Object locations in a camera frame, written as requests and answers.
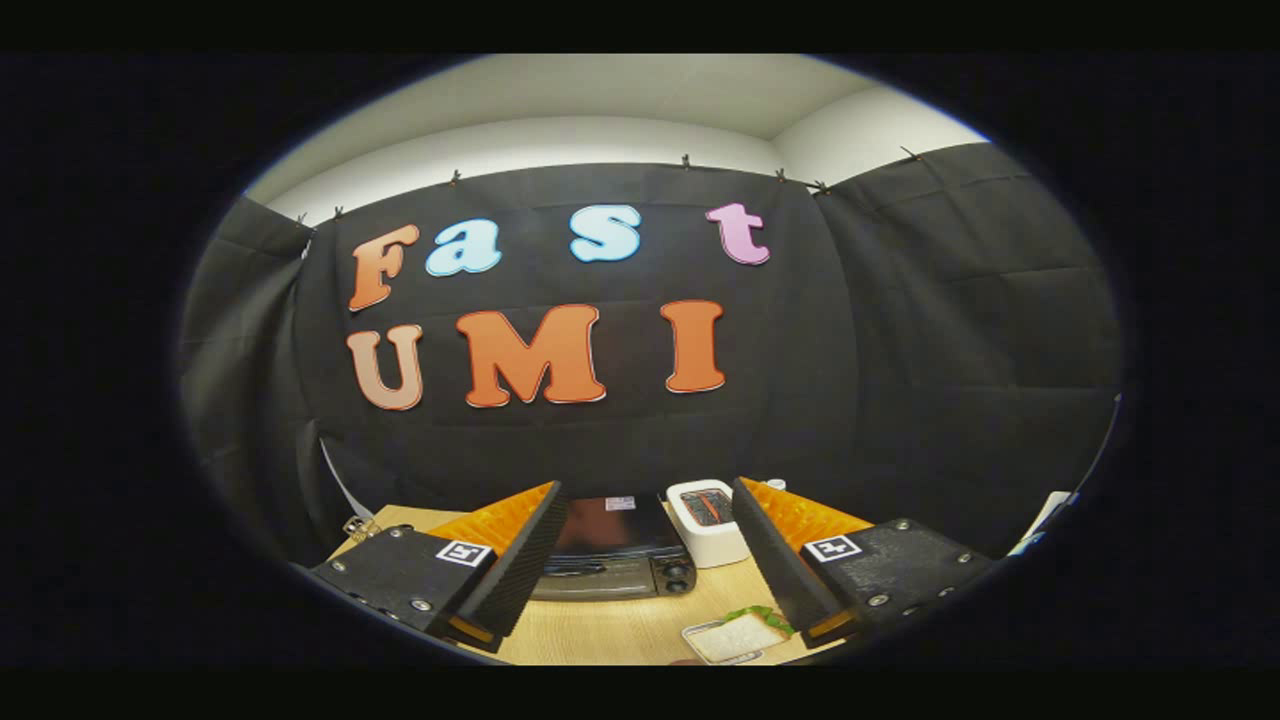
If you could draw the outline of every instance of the letter m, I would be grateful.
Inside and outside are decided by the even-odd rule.
[[[511,395],[498,387],[498,374],[520,396],[532,402],[547,368],[552,382],[544,397],[552,402],[595,402],[604,386],[591,366],[591,325],[600,313],[590,305],[552,307],[534,341],[525,345],[502,313],[470,313],[458,318],[458,332],[471,346],[472,389],[467,405],[502,407]]]

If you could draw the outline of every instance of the wooden table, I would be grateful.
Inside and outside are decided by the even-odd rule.
[[[465,512],[388,505],[374,520],[381,528],[410,524],[419,532],[428,532],[460,515]],[[348,539],[330,557],[355,544]],[[531,600],[497,655],[458,647],[513,665],[669,665],[698,657],[681,637],[681,630],[749,605],[778,607],[751,557],[732,565],[699,569],[698,584],[684,596],[600,602]],[[777,665],[827,651],[842,642],[810,651],[797,633],[787,642],[767,648],[763,657],[744,665]]]

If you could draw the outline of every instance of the white wall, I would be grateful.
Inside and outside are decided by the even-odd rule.
[[[883,86],[837,100],[773,138],[788,178],[827,184],[909,158],[902,147],[919,155],[969,142],[987,138]]]
[[[671,163],[836,184],[906,158],[987,140],[901,92],[874,87],[800,119],[773,142],[737,132],[614,117],[535,118],[428,135],[375,150],[302,182],[265,205],[306,224],[402,192],[468,177],[582,163]]]
[[[289,218],[314,225],[379,200],[489,173],[581,163],[671,163],[772,176],[785,167],[768,141],[701,126],[639,118],[536,118],[489,123],[410,140],[369,152],[269,200]]]

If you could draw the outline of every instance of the black curtain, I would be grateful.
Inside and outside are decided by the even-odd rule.
[[[1103,441],[1117,307],[1079,224],[1016,161],[988,143],[918,158],[814,197],[861,368],[845,507],[1004,555]]]
[[[721,247],[705,211],[730,202],[763,218],[754,237],[767,263]],[[598,204],[643,217],[632,258],[570,254],[570,217]],[[428,275],[435,233],[472,218],[499,225],[499,264]],[[352,314],[352,250],[408,223],[421,237],[387,281],[390,297]],[[663,386],[673,351],[659,309],[690,299],[724,309],[716,352],[727,380],[684,396]],[[527,342],[570,302],[600,310],[593,360],[607,398],[470,407],[457,318],[499,310]],[[379,369],[397,387],[385,333],[406,323],[424,331],[424,397],[380,410],[344,341],[379,332]],[[818,196],[750,173],[617,164],[422,188],[314,231],[242,200],[200,265],[182,343],[201,461],[232,507],[302,564],[330,552],[352,514],[329,462],[374,511],[471,510],[550,479],[586,497],[782,477],[872,521],[911,516],[1002,555],[1048,492],[1080,479],[1120,372],[1096,255],[1051,193],[987,143]]]

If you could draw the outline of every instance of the orange letter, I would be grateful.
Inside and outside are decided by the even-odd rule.
[[[717,302],[681,300],[662,306],[671,320],[676,345],[676,372],[667,378],[671,392],[705,392],[724,384],[724,373],[716,368],[716,318],[724,314]]]
[[[472,407],[502,407],[511,398],[498,387],[498,373],[525,402],[532,402],[547,368],[552,382],[544,397],[552,402],[595,402],[604,386],[591,368],[591,325],[600,311],[590,305],[559,305],[543,318],[532,345],[525,345],[502,313],[471,313],[458,318],[458,332],[471,343]]]
[[[356,293],[351,296],[347,309],[357,313],[387,300],[392,288],[383,284],[383,273],[387,273],[388,278],[399,274],[401,263],[404,261],[404,250],[401,245],[415,242],[417,242],[417,225],[404,225],[357,247],[352,252],[356,258]]]
[[[422,369],[417,365],[417,341],[422,337],[419,325],[396,325],[387,331],[387,340],[396,346],[399,361],[401,388],[389,389],[378,374],[378,333],[351,333],[347,347],[356,361],[356,382],[365,398],[383,410],[408,410],[422,400]]]

